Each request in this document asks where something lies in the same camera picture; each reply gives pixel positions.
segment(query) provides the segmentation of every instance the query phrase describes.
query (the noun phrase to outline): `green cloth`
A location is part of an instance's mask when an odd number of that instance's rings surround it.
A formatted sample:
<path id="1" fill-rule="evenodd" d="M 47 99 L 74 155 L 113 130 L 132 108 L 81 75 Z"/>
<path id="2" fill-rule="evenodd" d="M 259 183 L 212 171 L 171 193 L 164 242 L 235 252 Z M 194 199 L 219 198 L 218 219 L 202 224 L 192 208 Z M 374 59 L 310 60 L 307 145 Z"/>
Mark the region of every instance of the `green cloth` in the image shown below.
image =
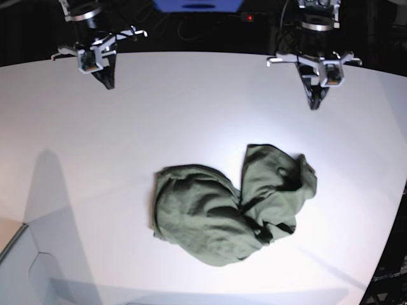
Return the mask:
<path id="1" fill-rule="evenodd" d="M 239 262 L 293 234 L 294 216 L 316 189 L 304 155 L 294 160 L 271 145 L 247 146 L 242 194 L 213 168 L 165 168 L 156 175 L 154 236 L 209 265 Z"/>

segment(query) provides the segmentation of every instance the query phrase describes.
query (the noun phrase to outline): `crumpled green shirt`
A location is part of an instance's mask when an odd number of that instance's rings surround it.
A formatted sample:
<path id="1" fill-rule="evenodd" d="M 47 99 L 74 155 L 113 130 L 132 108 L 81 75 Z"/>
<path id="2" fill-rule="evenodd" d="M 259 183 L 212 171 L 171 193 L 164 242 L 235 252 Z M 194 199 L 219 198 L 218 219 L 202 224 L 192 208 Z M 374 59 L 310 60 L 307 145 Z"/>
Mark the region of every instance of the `crumpled green shirt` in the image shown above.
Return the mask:
<path id="1" fill-rule="evenodd" d="M 248 145 L 241 190 L 213 168 L 165 168 L 156 175 L 154 236 L 212 266 L 242 261 L 294 233 L 317 177 L 304 155 L 294 160 L 271 145 Z"/>

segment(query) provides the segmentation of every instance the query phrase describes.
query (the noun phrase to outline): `white table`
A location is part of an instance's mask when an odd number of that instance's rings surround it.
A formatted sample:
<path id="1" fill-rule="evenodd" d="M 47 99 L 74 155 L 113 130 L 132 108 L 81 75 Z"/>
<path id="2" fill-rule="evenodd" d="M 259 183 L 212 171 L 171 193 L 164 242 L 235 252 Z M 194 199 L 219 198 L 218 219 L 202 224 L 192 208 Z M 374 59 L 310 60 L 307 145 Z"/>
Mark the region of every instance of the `white table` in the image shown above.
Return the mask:
<path id="1" fill-rule="evenodd" d="M 0 69 L 0 204 L 78 304 L 359 303 L 406 182 L 407 79 L 346 67 L 313 112 L 295 66 L 265 60 L 120 54 L 112 91 L 74 58 Z M 199 163 L 239 187 L 250 143 L 317 172 L 293 236 L 223 268 L 153 238 L 153 173 Z"/>

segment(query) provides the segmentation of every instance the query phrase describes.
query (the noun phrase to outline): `wrinkled fabric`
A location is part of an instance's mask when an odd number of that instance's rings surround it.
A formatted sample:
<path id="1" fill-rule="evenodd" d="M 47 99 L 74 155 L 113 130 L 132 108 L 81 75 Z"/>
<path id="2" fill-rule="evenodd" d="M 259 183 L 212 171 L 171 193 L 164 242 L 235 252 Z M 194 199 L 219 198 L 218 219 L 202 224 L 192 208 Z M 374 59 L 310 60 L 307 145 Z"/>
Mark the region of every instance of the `wrinkled fabric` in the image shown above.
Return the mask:
<path id="1" fill-rule="evenodd" d="M 294 160 L 274 146 L 249 145 L 241 190 L 213 168 L 165 168 L 156 175 L 154 236 L 212 266 L 242 261 L 294 233 L 317 177 L 304 155 Z"/>

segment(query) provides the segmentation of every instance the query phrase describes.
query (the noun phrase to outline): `white tabletop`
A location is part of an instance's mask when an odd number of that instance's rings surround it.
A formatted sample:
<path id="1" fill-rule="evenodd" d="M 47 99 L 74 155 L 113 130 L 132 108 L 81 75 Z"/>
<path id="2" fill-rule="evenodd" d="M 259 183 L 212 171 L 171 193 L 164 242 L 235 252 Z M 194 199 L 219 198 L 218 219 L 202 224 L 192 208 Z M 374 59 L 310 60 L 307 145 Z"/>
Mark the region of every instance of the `white tabletop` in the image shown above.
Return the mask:
<path id="1" fill-rule="evenodd" d="M 120 54 L 112 91 L 74 58 L 0 69 L 0 205 L 31 225 L 78 300 L 359 303 L 406 182 L 407 79 L 346 67 L 313 112 L 295 66 L 265 60 Z M 264 143 L 305 154 L 318 177 L 294 235 L 223 268 L 153 238 L 155 172 L 199 163 L 240 187 L 246 145 Z"/>

